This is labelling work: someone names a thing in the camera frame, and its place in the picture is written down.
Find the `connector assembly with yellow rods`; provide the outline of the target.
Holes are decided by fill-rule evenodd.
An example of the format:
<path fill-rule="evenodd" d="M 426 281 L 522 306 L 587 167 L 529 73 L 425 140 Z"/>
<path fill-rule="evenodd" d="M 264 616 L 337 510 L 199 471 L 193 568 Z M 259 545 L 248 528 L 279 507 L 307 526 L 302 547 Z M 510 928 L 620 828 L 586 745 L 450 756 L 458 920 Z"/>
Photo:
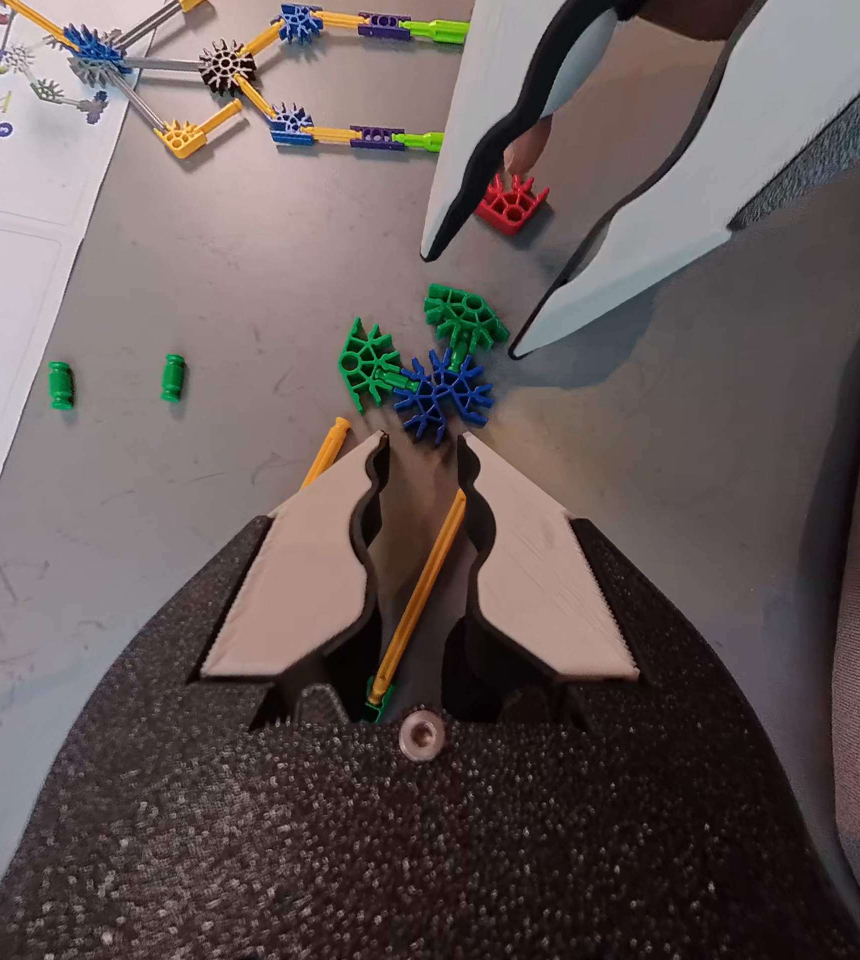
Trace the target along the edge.
<path fill-rule="evenodd" d="M 345 417 L 336 417 L 303 479 L 302 489 L 316 481 L 336 462 L 351 426 L 351 422 Z M 364 721 L 366 722 L 376 723 L 381 721 L 384 716 L 390 699 L 392 682 L 400 661 L 431 597 L 438 575 L 460 530 L 465 512 L 466 495 L 462 489 L 458 489 L 446 519 L 436 536 L 433 549 L 424 564 L 408 604 L 388 644 L 388 650 L 383 655 L 379 669 L 367 688 L 364 706 Z"/>

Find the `white instruction sheet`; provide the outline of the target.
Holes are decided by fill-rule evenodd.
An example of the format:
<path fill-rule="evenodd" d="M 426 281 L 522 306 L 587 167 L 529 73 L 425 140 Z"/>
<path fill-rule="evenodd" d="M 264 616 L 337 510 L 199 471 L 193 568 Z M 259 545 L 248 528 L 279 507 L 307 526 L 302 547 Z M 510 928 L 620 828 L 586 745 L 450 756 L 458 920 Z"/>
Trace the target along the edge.
<path fill-rule="evenodd" d="M 0 2 L 0 478 L 128 106 Z"/>

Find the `green fan-shaped connector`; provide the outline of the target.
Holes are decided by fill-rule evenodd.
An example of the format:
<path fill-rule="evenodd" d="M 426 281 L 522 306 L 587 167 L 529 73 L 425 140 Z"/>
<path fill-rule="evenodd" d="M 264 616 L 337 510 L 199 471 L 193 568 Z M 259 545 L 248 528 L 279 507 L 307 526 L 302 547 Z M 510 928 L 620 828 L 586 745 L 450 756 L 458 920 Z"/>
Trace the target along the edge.
<path fill-rule="evenodd" d="M 496 344 L 508 341 L 508 330 L 478 294 L 432 283 L 424 299 L 424 314 L 436 337 L 448 348 L 461 337 L 472 341 L 470 354 L 489 352 Z"/>
<path fill-rule="evenodd" d="M 357 412 L 364 414 L 364 397 L 370 397 L 380 406 L 384 395 L 391 394 L 379 383 L 374 383 L 377 370 L 402 370 L 399 352 L 394 348 L 391 335 L 384 334 L 376 324 L 367 330 L 360 317 L 354 318 L 346 336 L 338 360 L 340 376 L 351 395 Z"/>

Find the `multicolour rod connector toy figure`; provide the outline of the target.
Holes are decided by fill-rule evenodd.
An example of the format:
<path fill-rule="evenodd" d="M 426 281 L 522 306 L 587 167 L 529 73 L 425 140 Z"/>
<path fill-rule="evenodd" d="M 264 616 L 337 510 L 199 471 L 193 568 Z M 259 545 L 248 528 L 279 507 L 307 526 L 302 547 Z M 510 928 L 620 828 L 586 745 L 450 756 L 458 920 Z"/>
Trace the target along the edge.
<path fill-rule="evenodd" d="M 130 47 L 135 42 L 149 36 L 177 14 L 189 13 L 198 5 L 199 2 L 168 2 L 130 30 L 100 32 L 86 26 L 59 27 L 25 2 L 5 2 L 5 6 L 17 15 L 41 29 L 56 47 L 69 53 L 76 77 L 88 87 L 101 93 L 107 88 L 123 93 L 135 112 L 181 161 L 206 146 L 209 135 L 240 114 L 244 103 L 259 111 L 278 146 L 340 146 L 356 151 L 387 153 L 421 150 L 437 154 L 441 150 L 444 134 L 440 131 L 409 134 L 402 128 L 388 126 L 319 126 L 302 106 L 272 105 L 254 84 L 258 73 L 257 55 L 275 43 L 310 44 L 333 29 L 354 32 L 372 40 L 411 42 L 419 39 L 438 45 L 462 46 L 469 32 L 468 21 L 441 18 L 420 21 L 405 14 L 375 11 L 350 14 L 323 6 L 284 3 L 279 16 L 255 38 L 244 43 L 222 39 L 193 61 L 130 54 Z M 200 124 L 163 120 L 129 82 L 135 72 L 147 70 L 197 75 L 207 89 L 220 98 L 221 109 Z"/>

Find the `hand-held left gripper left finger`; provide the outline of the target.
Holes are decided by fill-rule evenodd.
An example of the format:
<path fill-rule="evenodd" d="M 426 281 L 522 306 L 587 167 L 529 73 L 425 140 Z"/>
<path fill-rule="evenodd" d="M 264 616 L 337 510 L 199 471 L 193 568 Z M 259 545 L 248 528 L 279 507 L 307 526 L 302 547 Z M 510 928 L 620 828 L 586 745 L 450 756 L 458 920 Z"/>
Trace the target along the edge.
<path fill-rule="evenodd" d="M 276 681 L 364 628 L 377 606 L 369 549 L 383 525 L 389 457 L 389 435 L 377 431 L 270 514 L 202 679 Z"/>

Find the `blue snowflake connector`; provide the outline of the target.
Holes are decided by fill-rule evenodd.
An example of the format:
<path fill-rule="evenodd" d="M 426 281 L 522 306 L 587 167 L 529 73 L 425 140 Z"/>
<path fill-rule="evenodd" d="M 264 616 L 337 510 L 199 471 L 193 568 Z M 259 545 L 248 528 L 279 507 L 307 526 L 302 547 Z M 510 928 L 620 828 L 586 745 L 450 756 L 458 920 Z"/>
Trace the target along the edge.
<path fill-rule="evenodd" d="M 452 354 L 451 349 L 443 356 L 431 350 L 429 369 L 413 359 L 412 366 L 403 368 L 394 379 L 394 409 L 410 414 L 403 428 L 415 442 L 431 439 L 439 446 L 447 435 L 451 412 L 468 426 L 484 427 L 488 423 L 486 412 L 495 401 L 492 384 L 484 382 L 484 366 L 467 354 L 459 366 L 452 368 Z"/>

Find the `person's right hand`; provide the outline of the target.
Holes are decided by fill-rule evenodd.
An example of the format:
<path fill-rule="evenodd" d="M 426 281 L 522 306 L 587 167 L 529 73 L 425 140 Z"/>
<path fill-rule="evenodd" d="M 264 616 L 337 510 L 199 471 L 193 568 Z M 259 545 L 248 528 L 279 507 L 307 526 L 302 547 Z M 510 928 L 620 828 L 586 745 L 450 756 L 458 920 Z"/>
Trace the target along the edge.
<path fill-rule="evenodd" d="M 546 148 L 553 120 L 553 114 L 541 117 L 533 127 L 508 145 L 503 157 L 503 169 L 507 176 L 523 178 L 529 174 Z"/>

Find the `red corner connector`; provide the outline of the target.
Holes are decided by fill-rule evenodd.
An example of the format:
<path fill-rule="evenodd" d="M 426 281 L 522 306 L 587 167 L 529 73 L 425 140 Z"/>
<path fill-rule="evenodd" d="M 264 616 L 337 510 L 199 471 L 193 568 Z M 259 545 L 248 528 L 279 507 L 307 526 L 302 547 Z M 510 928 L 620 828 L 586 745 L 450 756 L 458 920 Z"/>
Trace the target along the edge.
<path fill-rule="evenodd" d="M 476 216 L 504 236 L 517 236 L 549 197 L 549 188 L 535 190 L 533 184 L 532 177 L 521 179 L 514 174 L 505 180 L 496 174 L 486 187 L 484 198 L 476 208 Z"/>

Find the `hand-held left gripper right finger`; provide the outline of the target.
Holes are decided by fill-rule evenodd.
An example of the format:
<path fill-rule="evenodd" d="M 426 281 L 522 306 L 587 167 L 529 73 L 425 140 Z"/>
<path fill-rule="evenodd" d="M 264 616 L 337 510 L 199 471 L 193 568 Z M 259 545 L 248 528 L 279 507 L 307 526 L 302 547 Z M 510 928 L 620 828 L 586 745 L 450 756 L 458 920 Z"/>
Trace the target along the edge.
<path fill-rule="evenodd" d="M 473 434 L 460 437 L 466 496 L 493 521 L 478 549 L 476 603 L 556 680 L 636 682 L 639 669 L 580 547 L 574 517 Z"/>

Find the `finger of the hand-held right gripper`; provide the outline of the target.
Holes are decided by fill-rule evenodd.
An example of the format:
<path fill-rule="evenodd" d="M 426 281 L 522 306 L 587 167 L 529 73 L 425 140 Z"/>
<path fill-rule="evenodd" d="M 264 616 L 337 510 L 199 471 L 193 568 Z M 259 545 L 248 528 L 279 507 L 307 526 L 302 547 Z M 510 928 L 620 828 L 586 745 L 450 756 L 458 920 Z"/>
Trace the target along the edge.
<path fill-rule="evenodd" d="M 722 246 L 737 213 L 860 94 L 860 2 L 756 2 L 690 125 L 594 225 L 509 351 L 585 327 Z"/>
<path fill-rule="evenodd" d="M 465 39 L 421 241 L 431 262 L 484 198 L 504 151 L 568 102 L 604 56 L 619 2 L 479 1 Z"/>

